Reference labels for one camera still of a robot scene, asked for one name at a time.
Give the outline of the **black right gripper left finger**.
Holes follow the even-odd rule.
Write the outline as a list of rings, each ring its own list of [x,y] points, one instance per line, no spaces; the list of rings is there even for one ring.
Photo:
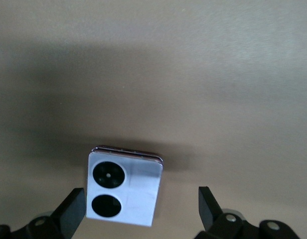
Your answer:
[[[85,192],[75,188],[49,216],[37,217],[16,231],[0,225],[0,239],[70,239],[84,217]]]

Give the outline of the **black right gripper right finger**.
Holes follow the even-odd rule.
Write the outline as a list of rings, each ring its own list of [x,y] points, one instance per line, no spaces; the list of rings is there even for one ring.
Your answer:
[[[197,239],[298,239],[287,224],[263,220],[258,226],[250,224],[239,212],[223,210],[209,187],[198,188],[198,209],[204,230]]]

